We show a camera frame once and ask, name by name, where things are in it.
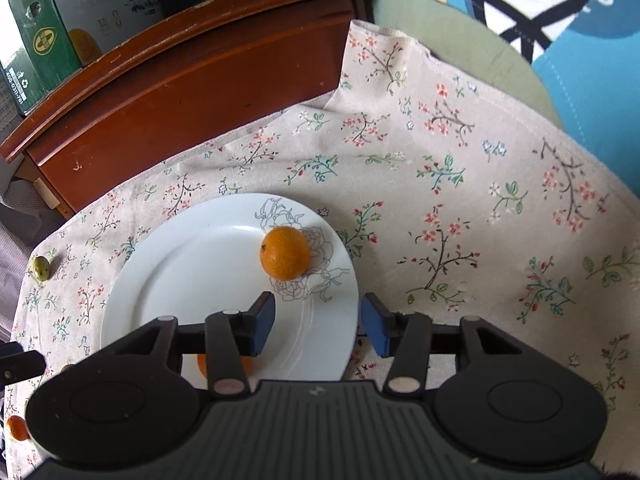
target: rose line drawing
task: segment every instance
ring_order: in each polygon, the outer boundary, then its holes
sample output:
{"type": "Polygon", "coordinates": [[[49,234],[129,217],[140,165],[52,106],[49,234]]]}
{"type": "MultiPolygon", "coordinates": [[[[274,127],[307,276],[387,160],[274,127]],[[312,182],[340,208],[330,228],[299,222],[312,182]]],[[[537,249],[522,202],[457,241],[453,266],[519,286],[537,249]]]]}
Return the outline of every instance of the rose line drawing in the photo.
{"type": "Polygon", "coordinates": [[[302,300],[314,294],[324,302],[331,301],[329,289],[332,285],[340,286],[342,284],[340,277],[350,274],[351,269],[330,268],[334,255],[333,244],[325,239],[322,228],[302,227],[300,219],[305,214],[296,214],[293,209],[293,207],[287,208],[282,203],[282,198],[269,198],[260,211],[255,213],[255,217],[260,219],[260,227],[264,232],[279,226],[299,229],[305,235],[311,254],[309,267],[302,276],[286,282],[270,278],[271,286],[283,301],[302,300]]]}

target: orange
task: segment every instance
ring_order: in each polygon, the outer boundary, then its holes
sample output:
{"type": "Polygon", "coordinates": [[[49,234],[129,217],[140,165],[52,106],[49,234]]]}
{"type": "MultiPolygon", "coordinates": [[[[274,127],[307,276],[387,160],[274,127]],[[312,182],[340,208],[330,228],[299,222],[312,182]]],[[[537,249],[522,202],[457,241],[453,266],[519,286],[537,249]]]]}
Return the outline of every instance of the orange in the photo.
{"type": "Polygon", "coordinates": [[[264,272],[281,282],[301,276],[309,266],[309,259],[305,235],[293,227],[274,227],[260,245],[264,272]]]}
{"type": "Polygon", "coordinates": [[[12,415],[6,421],[9,434],[20,442],[29,439],[29,431],[27,431],[27,423],[21,416],[12,415]]]}
{"type": "MultiPolygon", "coordinates": [[[[252,362],[251,358],[245,355],[240,356],[242,360],[242,368],[244,368],[244,373],[247,375],[251,374],[252,362]]],[[[198,354],[198,368],[200,369],[200,373],[207,378],[207,357],[204,354],[198,354]]]]}

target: olive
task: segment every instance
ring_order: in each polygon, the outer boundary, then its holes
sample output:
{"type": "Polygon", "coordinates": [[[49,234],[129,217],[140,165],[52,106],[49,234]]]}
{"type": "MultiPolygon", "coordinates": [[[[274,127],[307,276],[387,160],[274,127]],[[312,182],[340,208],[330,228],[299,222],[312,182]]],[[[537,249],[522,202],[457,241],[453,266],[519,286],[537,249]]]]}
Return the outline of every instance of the olive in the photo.
{"type": "Polygon", "coordinates": [[[36,256],[31,262],[31,272],[36,280],[44,282],[49,279],[51,265],[49,265],[49,261],[44,256],[36,256]]]}

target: wooden bed frame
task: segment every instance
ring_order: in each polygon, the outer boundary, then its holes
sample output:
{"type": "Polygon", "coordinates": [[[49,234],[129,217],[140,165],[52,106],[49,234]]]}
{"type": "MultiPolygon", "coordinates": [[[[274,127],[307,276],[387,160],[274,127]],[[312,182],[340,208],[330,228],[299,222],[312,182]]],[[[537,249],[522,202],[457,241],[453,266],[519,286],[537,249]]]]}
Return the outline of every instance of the wooden bed frame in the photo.
{"type": "Polygon", "coordinates": [[[0,145],[70,216],[169,156],[335,89],[369,0],[210,0],[52,92],[0,145]]]}

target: white plate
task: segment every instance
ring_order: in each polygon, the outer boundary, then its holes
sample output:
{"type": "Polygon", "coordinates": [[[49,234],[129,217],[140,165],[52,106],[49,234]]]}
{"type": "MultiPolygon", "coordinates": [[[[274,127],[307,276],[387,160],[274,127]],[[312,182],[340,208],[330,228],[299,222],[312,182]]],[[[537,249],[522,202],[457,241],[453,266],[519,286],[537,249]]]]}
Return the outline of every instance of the white plate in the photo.
{"type": "MultiPolygon", "coordinates": [[[[311,209],[268,194],[235,194],[187,209],[136,248],[107,302],[103,348],[158,316],[201,323],[221,310],[247,310],[264,290],[276,297],[276,318],[250,383],[260,379],[339,380],[358,324],[358,285],[351,259],[331,226],[311,209]],[[259,248],[275,226],[302,230],[311,248],[306,275],[270,278],[259,248]]],[[[195,356],[182,375],[206,387],[195,356]]]]}

